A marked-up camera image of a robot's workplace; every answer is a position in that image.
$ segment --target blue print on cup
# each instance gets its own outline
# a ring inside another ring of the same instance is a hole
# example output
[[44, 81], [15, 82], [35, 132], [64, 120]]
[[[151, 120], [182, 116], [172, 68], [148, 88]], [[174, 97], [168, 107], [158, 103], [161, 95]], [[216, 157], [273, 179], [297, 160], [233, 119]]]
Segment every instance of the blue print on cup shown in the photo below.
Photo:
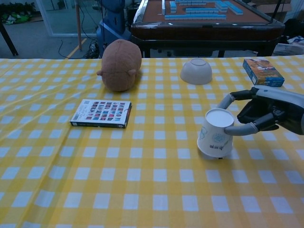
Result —
[[215, 143], [219, 143], [219, 142], [222, 142], [225, 140], [225, 136], [223, 134], [219, 134], [219, 133], [215, 133], [213, 134], [212, 136], [212, 140], [215, 142]]
[[199, 139], [205, 138], [205, 134], [207, 134], [207, 129], [205, 127], [202, 127], [201, 130], [200, 130]]

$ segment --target cable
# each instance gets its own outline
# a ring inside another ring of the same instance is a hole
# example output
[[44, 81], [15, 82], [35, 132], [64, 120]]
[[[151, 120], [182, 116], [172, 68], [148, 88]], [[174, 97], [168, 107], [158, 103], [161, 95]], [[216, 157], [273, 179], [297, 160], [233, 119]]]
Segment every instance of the cable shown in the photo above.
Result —
[[69, 58], [69, 57], [67, 57], [67, 56], [64, 56], [64, 55], [62, 55], [62, 54], [60, 53], [60, 49], [61, 49], [62, 45], [63, 45], [63, 40], [61, 40], [61, 45], [60, 45], [60, 47], [59, 47], [59, 49], [58, 49], [58, 54], [59, 54], [60, 56], [62, 56], [63, 58], [68, 58], [68, 59], [83, 59], [83, 58], [86, 56], [86, 54], [85, 54], [84, 56], [82, 56], [81, 58]]
[[104, 43], [103, 43], [103, 49], [105, 50], [106, 46], [108, 45], [106, 42], [105, 42], [105, 25], [104, 25], [104, 7], [103, 7], [103, 0], [100, 0], [101, 2], [101, 15], [102, 15], [102, 21], [103, 21], [103, 38], [104, 38]]
[[60, 47], [58, 49], [58, 54], [60, 56], [62, 56], [63, 58], [67, 58], [67, 59], [88, 59], [88, 58], [98, 58], [99, 57], [99, 49], [98, 49], [98, 44], [97, 44], [97, 47], [95, 46], [96, 50], [95, 51], [92, 51], [91, 50], [91, 45], [93, 43], [94, 40], [91, 41], [90, 45], [89, 45], [89, 49], [88, 51], [80, 58], [70, 58], [70, 57], [67, 57], [67, 56], [64, 56], [60, 53], [60, 50], [61, 50], [61, 47], [63, 45], [63, 40], [61, 40], [61, 44], [60, 44]]
[[[100, 1], [101, 1], [101, 0], [100, 0]], [[99, 1], [97, 1], [97, 4], [98, 4], [98, 6], [99, 6]], [[103, 11], [102, 7], [103, 7], [103, 4], [102, 4], [102, 1], [101, 1], [101, 12]], [[106, 8], [105, 8], [104, 16], [106, 16], [106, 13], [107, 13], [107, 11], [106, 11]], [[104, 18], [104, 17], [103, 17], [103, 18]]]
[[275, 17], [276, 17], [276, 13], [277, 13], [277, 11], [279, 10], [279, 7], [280, 7], [280, 5], [281, 5], [281, 2], [282, 2], [282, 0], [278, 0], [277, 4], [276, 4], [276, 6], [275, 6], [275, 11], [274, 11], [274, 13], [272, 14], [272, 18], [275, 18]]
[[96, 22], [94, 21], [94, 19], [92, 18], [92, 16], [91, 16], [91, 14], [89, 13], [89, 11], [87, 10], [87, 8], [86, 8], [85, 4], [83, 3], [83, 1], [80, 1], [80, 2], [81, 2], [82, 5], [84, 6], [86, 12], [88, 13], [89, 17], [92, 19], [92, 21], [94, 22], [94, 24], [95, 24], [96, 26], [98, 26], [98, 25], [96, 24]]
[[83, 10], [82, 10], [82, 8], [81, 8], [80, 6], [79, 6], [79, 8], [80, 8], [80, 10], [81, 10], [81, 12], [82, 12], [82, 14], [83, 14], [83, 18], [82, 18], [82, 21], [81, 21], [81, 29], [82, 29], [82, 31], [84, 32], [85, 36], [86, 36], [88, 39], [97, 41], [96, 39], [90, 38], [90, 37], [86, 34], [86, 32], [85, 32], [85, 30], [84, 30], [84, 27], [83, 27], [83, 23], [84, 23], [84, 20], [85, 20], [85, 13], [83, 12]]
[[282, 6], [281, 15], [280, 15], [279, 20], [281, 20], [281, 18], [282, 18], [282, 12], [283, 12], [283, 9], [284, 9], [285, 2], [286, 2], [286, 0], [284, 0], [284, 2], [283, 2], [283, 6]]

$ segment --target small box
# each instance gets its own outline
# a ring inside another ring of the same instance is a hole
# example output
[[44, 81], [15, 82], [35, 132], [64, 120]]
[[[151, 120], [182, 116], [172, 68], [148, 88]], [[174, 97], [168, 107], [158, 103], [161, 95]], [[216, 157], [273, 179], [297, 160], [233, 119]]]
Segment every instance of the small box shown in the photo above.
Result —
[[244, 59], [243, 68], [254, 85], [281, 87], [285, 81], [284, 77], [268, 60]]
[[126, 128], [132, 103], [83, 99], [73, 115], [72, 126]]

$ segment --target upside-down cup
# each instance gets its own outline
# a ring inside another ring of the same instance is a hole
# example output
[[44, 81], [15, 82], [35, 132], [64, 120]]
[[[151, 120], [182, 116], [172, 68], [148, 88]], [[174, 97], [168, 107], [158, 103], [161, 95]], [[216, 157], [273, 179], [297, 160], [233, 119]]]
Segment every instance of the upside-down cup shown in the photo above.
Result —
[[197, 145], [199, 150], [210, 156], [222, 158], [232, 151], [232, 135], [224, 129], [233, 126], [234, 117], [226, 109], [215, 108], [206, 113]]

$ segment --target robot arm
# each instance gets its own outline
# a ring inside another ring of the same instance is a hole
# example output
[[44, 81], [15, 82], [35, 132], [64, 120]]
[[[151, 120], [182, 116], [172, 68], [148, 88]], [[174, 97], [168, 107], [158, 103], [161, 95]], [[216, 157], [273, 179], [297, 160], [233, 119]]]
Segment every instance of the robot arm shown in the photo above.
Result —
[[304, 95], [258, 85], [251, 90], [230, 93], [218, 108], [226, 109], [235, 100], [248, 99], [251, 101], [237, 115], [245, 125], [227, 127], [225, 133], [249, 135], [276, 130], [280, 125], [296, 134], [304, 134]]

